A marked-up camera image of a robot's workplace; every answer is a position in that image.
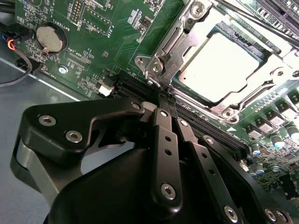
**surface-mount component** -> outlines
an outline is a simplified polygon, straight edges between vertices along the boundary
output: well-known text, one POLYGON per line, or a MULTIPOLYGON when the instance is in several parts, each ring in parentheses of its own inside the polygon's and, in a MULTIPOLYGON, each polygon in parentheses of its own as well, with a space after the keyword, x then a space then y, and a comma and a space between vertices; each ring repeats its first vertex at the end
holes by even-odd
POLYGON ((280 126, 285 123, 285 120, 277 111, 271 111, 266 114, 267 120, 275 126, 280 126))
POLYGON ((286 102, 277 106, 277 108, 282 115, 290 120, 294 119, 298 115, 297 112, 286 102))
POLYGON ((64 30, 53 22, 46 22, 36 29, 36 38, 42 52, 55 54, 66 49, 68 44, 64 30))
POLYGON ((291 97, 290 100, 297 108, 299 108, 299 94, 291 97))
POLYGON ((263 135, 261 133, 261 131, 254 125, 250 125, 250 126, 246 127, 245 129, 246 129, 247 134, 252 138, 252 140, 256 140, 263 135))
POLYGON ((275 148, 282 148, 285 146, 285 142, 282 140, 279 134, 271 136, 272 144, 275 148))
POLYGON ((296 126, 287 127, 286 130, 292 140, 299 140, 299 130, 296 126))
POLYGON ((264 133, 273 131, 272 124, 265 118, 260 118, 256 121, 256 126, 264 133))

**metal plate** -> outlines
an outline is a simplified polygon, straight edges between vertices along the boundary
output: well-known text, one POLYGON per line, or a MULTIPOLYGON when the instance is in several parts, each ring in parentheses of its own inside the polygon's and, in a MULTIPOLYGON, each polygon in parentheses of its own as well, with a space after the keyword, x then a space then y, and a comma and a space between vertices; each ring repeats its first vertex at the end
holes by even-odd
POLYGON ((259 62, 220 33, 214 34, 179 80, 211 102, 239 92, 259 62))

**chip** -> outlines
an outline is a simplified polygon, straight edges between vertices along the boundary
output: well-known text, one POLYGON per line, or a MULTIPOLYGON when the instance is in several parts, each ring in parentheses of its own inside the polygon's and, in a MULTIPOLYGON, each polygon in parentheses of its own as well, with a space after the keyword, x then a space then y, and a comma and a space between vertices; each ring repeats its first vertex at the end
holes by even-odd
POLYGON ((295 158, 295 156, 293 155, 293 154, 287 154, 287 155, 285 155, 284 156, 286 159, 288 159, 288 160, 291 160, 291 159, 294 159, 295 158))
POLYGON ((299 166, 296 163, 292 163, 292 164, 290 164, 290 168, 299 169, 299 166))

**silver metal frame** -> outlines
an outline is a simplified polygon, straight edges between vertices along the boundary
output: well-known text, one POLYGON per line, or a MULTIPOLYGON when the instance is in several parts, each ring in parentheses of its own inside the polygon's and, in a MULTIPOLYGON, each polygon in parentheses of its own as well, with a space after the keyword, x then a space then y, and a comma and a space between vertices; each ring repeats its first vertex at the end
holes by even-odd
MULTIPOLYGON (((235 0, 231 0, 230 2, 238 7, 242 7, 235 0)), ((171 83, 179 71, 181 71, 180 77, 186 75, 185 70, 188 64, 209 41, 207 35, 217 23, 221 21, 234 22, 230 20, 228 16, 224 15, 215 5, 217 5, 217 3, 213 2, 212 4, 209 0, 190 0, 165 38, 161 41, 153 56, 139 55, 135 58, 135 63, 144 73, 149 84, 170 88, 171 93, 174 94, 177 99, 193 107, 195 110, 213 119, 235 124, 239 121, 238 113, 254 102, 256 98, 261 96, 266 90, 276 87, 287 80, 298 79, 298 77, 292 76, 295 72, 294 66, 296 66, 294 62, 296 52, 292 52, 291 55, 290 53, 286 54, 292 47, 290 45, 286 47, 285 41, 281 39, 282 44, 281 46, 278 45, 278 47, 283 49, 286 59, 284 60, 284 58, 275 55, 268 46, 255 38, 250 32, 235 23, 234 25, 242 28, 250 38, 271 52, 272 55, 265 65, 248 76, 246 79, 247 85, 240 89, 240 91, 230 92, 213 107, 199 103, 187 94, 174 88, 171 83), (193 7, 199 2, 205 6, 205 13, 209 10, 209 14, 202 22, 196 22, 197 20, 192 16, 193 7)), ((257 25, 251 21, 245 18, 243 19, 252 25, 252 27, 257 27, 257 25)), ((273 39, 273 42, 277 42, 277 36, 273 34, 270 35, 268 31, 262 30, 262 28, 259 28, 258 31, 269 38, 269 40, 272 41, 273 39)))

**capacitor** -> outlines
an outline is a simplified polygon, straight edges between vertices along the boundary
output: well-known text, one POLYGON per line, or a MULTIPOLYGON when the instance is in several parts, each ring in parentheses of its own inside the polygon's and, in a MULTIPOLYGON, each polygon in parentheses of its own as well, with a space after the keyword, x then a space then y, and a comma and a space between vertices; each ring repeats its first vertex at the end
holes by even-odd
POLYGON ((249 171, 248 171, 249 175, 252 177, 252 178, 255 178, 256 177, 256 173, 254 171, 253 168, 249 167, 249 171))
POLYGON ((282 140, 279 134, 273 135, 271 137, 271 140, 275 148, 282 148, 283 146, 285 146, 285 142, 282 140))
POLYGON ((275 173, 279 172, 280 171, 279 166, 273 166, 272 171, 275 172, 275 173))
POLYGON ((258 163, 256 165, 256 174, 257 175, 263 175, 265 173, 264 169, 263 169, 263 164, 258 163))
POLYGON ((261 154, 261 151, 257 143, 251 145, 251 150, 253 156, 259 156, 261 154))
POLYGON ((296 126, 287 127, 286 130, 292 140, 299 140, 299 130, 296 126))
POLYGON ((281 189, 281 182, 280 181, 275 181, 275 186, 277 189, 281 189))

